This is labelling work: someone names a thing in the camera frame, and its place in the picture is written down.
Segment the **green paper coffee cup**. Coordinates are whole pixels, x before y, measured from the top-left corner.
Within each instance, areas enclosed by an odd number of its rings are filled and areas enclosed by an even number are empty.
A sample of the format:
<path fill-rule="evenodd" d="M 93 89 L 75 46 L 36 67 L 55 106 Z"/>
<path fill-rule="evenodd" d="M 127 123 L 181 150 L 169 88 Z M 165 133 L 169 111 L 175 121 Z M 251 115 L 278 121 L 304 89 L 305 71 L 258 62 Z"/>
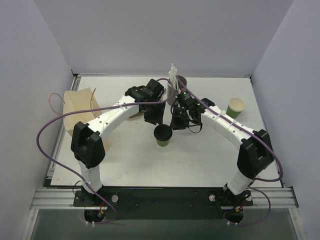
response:
<path fill-rule="evenodd" d="M 170 138 L 156 138 L 156 143 L 160 146 L 160 147 L 165 147 L 169 144 L 170 142 Z"/>

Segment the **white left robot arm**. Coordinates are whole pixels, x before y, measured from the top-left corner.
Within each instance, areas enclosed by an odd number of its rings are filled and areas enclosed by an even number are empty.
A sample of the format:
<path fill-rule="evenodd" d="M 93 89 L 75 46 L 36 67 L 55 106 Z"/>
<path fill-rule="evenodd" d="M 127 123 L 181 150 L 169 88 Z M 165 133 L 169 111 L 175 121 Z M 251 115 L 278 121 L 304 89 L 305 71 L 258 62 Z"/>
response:
<path fill-rule="evenodd" d="M 90 205 L 96 206 L 103 199 L 100 163 L 106 155 L 104 141 L 120 124 L 141 111 L 150 112 L 151 116 L 146 121 L 155 125 L 165 106 L 164 103 L 157 103 L 164 93 L 164 86 L 151 79 L 146 86 L 130 87 L 113 105 L 113 109 L 87 123 L 80 121 L 75 124 L 70 148 L 80 166 L 82 186 L 86 190 L 84 199 Z"/>

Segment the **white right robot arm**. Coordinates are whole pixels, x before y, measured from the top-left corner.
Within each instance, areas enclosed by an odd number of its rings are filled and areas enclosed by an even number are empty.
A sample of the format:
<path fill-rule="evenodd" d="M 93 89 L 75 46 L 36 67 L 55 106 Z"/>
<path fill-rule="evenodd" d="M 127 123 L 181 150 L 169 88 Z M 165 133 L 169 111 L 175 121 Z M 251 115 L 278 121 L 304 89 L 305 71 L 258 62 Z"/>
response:
<path fill-rule="evenodd" d="M 245 127 L 229 117 L 207 98 L 200 101 L 183 91 L 175 97 L 170 109 L 173 130 L 207 126 L 221 134 L 238 150 L 237 171 L 225 185 L 234 196 L 242 194 L 255 178 L 274 162 L 269 134 Z"/>

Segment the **brown paper takeout bag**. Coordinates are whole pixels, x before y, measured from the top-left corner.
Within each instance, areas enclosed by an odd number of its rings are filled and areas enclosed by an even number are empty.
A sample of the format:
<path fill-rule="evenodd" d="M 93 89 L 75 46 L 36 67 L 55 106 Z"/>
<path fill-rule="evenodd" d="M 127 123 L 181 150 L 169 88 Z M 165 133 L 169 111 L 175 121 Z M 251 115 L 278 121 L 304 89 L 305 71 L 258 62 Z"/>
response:
<path fill-rule="evenodd" d="M 70 112 L 78 112 L 83 110 L 92 110 L 100 108 L 96 98 L 95 98 L 96 88 L 91 90 L 91 88 L 85 88 L 82 90 L 69 90 L 64 92 L 64 96 L 62 97 L 58 93 L 54 92 L 49 96 L 48 102 L 49 106 L 53 112 L 57 115 L 63 115 Z M 51 97 L 57 95 L 63 103 L 63 111 L 62 113 L 54 110 L 51 104 Z M 72 114 L 69 116 L 65 116 L 63 118 L 63 124 L 65 130 L 72 137 L 74 126 L 78 122 L 87 123 L 97 117 L 99 117 L 103 112 L 102 111 L 90 111 L 84 113 Z"/>

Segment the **black plastic cup lid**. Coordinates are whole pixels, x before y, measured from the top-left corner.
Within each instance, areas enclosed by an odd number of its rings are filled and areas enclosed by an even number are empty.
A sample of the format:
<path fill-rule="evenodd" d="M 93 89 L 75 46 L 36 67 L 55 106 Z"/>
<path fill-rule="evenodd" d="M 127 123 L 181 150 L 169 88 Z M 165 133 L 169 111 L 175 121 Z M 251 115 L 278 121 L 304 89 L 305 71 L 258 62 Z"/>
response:
<path fill-rule="evenodd" d="M 155 127 L 153 135 L 159 141 L 168 141 L 173 135 L 173 130 L 169 125 L 160 124 Z"/>

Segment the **brown pulp cup carrier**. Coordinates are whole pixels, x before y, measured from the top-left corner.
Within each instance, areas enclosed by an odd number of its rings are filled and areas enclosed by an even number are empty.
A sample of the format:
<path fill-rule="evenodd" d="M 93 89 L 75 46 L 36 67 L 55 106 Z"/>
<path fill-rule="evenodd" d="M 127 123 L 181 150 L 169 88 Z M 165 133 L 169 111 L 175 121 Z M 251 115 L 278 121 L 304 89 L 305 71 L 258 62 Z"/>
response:
<path fill-rule="evenodd" d="M 136 113 L 136 114 L 133 114 L 133 115 L 130 116 L 128 119 L 129 119 L 130 121 L 133 121 L 133 120 L 135 120 L 135 119 L 140 118 L 140 117 L 143 116 L 143 115 L 144 115 L 144 112 L 143 112 L 143 111 L 140 111 L 140 112 L 138 112 L 138 113 Z"/>

